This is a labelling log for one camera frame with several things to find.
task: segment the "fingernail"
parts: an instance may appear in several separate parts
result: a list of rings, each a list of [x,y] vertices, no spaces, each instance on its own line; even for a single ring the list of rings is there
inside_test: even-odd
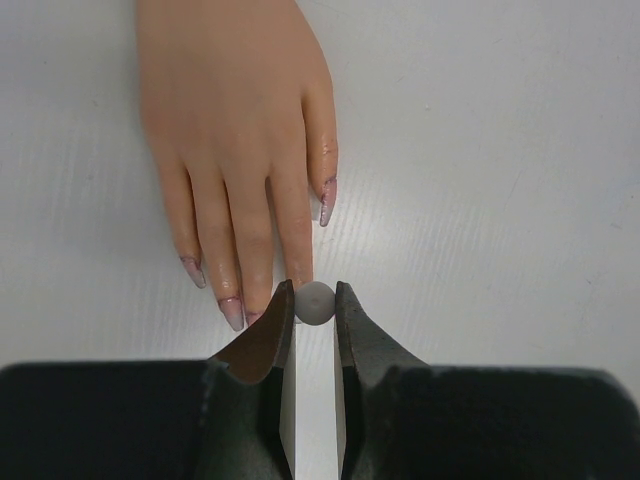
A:
[[[204,279],[204,273],[200,268],[200,262],[193,257],[180,257],[184,269],[187,271],[193,283],[198,288],[204,288],[207,286],[207,281]]]
[[[326,227],[331,220],[331,214],[333,213],[333,207],[336,205],[336,197],[338,196],[338,181],[336,177],[331,177],[327,180],[322,187],[322,198],[320,202],[322,207],[320,209],[320,226]]]
[[[263,313],[264,312],[247,312],[245,314],[245,317],[247,317],[247,324],[251,326],[256,323],[256,320],[258,320]]]
[[[229,297],[218,300],[218,307],[227,319],[227,323],[235,332],[241,332],[244,328],[244,317],[242,316],[242,302],[239,297]]]

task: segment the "white surface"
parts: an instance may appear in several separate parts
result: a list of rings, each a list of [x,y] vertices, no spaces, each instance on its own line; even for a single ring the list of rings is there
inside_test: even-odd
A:
[[[132,0],[0,2],[0,365],[232,337],[172,251]],[[640,2],[306,0],[336,85],[317,279],[432,363],[604,367],[640,399]],[[331,326],[298,332],[298,478],[335,475]]]

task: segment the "gray ball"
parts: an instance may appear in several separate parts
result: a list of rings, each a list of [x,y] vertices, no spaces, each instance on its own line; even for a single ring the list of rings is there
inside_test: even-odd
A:
[[[336,295],[329,285],[309,282],[296,292],[296,316],[307,325],[327,323],[336,310]]]

